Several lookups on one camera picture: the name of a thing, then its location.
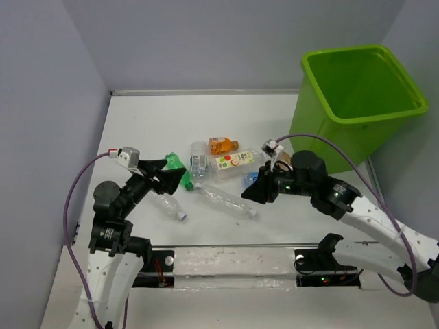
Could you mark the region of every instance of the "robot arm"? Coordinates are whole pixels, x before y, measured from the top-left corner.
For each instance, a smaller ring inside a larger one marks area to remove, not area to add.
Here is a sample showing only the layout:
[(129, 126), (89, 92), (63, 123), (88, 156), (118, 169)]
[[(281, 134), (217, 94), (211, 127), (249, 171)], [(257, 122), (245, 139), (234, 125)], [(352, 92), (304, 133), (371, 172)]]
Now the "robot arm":
[(96, 328), (91, 309), (102, 328), (117, 328), (130, 287), (139, 270), (151, 262), (153, 254), (150, 240), (131, 236), (132, 223), (126, 217), (150, 190), (174, 194), (186, 171), (162, 171), (166, 160), (139, 160), (139, 151), (130, 147), (112, 150), (110, 157), (117, 158), (117, 163), (132, 176), (123, 188), (107, 181), (93, 192), (95, 216), (87, 268), (93, 300), (87, 299), (83, 288), (70, 329)]
[[(276, 142), (268, 141), (263, 150), (276, 155)], [(407, 248), (388, 216), (355, 187), (328, 176), (323, 159), (311, 151), (292, 156), (292, 168), (283, 170), (267, 161), (259, 169), (257, 181), (241, 196), (264, 204), (274, 202), (278, 194), (311, 196), (311, 205), (318, 211), (366, 233), (385, 247), (385, 253), (370, 246), (345, 241), (329, 234), (317, 252), (345, 265), (356, 265), (390, 276), (410, 289), (413, 272)], [(428, 302), (439, 302), (438, 242), (397, 222), (407, 238), (416, 263), (418, 279), (415, 295)]]

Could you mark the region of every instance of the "green plastic bin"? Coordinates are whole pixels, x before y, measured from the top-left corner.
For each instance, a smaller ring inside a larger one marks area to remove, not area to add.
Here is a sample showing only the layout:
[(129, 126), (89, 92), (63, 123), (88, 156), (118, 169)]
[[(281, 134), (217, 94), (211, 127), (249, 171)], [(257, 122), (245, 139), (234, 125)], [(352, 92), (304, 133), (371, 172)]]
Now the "green plastic bin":
[[(312, 51), (302, 58), (305, 73), (290, 133), (329, 139), (357, 165), (404, 122), (425, 113), (428, 102), (390, 50), (366, 45)], [(291, 138), (294, 151), (323, 158), (328, 173), (351, 170), (332, 147), (314, 138)]]

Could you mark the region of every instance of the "white wall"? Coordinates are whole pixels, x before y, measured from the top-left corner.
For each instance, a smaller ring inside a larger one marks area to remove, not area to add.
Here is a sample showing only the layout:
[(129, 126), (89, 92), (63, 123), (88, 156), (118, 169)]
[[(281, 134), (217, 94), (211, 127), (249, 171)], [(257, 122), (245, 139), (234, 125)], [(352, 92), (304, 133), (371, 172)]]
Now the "white wall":
[[(59, 0), (0, 1), (0, 327), (39, 328), (70, 183), (97, 151), (109, 94)], [(75, 198), (71, 227), (82, 194)]]
[(299, 88), (306, 51), (381, 43), (404, 0), (63, 0), (110, 90)]
[[(439, 240), (439, 2), (407, 0), (383, 41), (430, 102), (373, 156), (385, 200), (413, 229)], [(439, 324), (439, 306), (432, 308)]]

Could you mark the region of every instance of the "orange juice bottle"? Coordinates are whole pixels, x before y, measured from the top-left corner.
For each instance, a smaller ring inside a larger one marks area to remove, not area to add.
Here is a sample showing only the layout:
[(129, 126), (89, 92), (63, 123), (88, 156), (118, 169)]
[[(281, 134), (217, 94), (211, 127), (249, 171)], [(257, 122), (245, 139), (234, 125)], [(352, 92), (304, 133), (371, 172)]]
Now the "orange juice bottle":
[(209, 139), (210, 154), (224, 154), (230, 151), (236, 151), (239, 147), (238, 141), (231, 141), (228, 138), (217, 137)]

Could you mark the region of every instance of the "empty water bottle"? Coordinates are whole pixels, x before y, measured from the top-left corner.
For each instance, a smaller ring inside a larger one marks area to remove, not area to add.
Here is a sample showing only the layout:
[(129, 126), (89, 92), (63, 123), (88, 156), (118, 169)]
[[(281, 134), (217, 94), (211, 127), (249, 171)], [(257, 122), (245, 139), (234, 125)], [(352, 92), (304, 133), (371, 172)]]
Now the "empty water bottle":
[(152, 203), (166, 216), (171, 219), (177, 219), (184, 221), (187, 217), (181, 205), (178, 203), (175, 197), (169, 194), (157, 194), (150, 191), (147, 194)]
[(247, 173), (244, 176), (242, 176), (241, 182), (242, 187), (245, 189), (249, 188), (253, 185), (254, 182), (258, 179), (259, 173)]
[(235, 197), (211, 185), (195, 183), (194, 190), (201, 196), (202, 202), (227, 215), (241, 218), (253, 218), (256, 209), (250, 207), (240, 197)]
[(193, 142), (191, 145), (191, 166), (189, 169), (194, 181), (202, 180), (207, 174), (207, 143)]

